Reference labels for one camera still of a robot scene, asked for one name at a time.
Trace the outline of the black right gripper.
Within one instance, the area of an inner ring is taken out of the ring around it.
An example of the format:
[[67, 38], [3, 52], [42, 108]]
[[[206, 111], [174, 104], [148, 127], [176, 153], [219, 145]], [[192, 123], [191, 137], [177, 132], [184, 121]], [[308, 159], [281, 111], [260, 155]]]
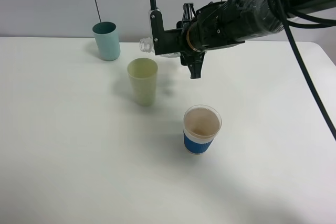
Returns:
[[236, 17], [239, 16], [232, 1], [210, 2], [195, 10], [193, 3], [183, 4], [182, 20], [176, 24], [182, 28], [181, 42], [184, 51], [181, 52], [181, 64], [188, 66], [191, 79], [200, 79], [205, 52], [237, 46], [245, 42], [233, 33], [226, 31]]

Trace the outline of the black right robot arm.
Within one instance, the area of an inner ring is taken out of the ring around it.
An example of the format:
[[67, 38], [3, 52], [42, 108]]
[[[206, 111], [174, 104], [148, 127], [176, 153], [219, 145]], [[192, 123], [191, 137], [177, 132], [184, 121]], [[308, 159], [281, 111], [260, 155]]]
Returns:
[[183, 26], [181, 63], [191, 79], [201, 77], [206, 51], [244, 43], [246, 40], [285, 31], [295, 58], [306, 79], [307, 69], [290, 28], [320, 29], [335, 26], [335, 20], [312, 13], [335, 7], [335, 0], [226, 0], [209, 3]]

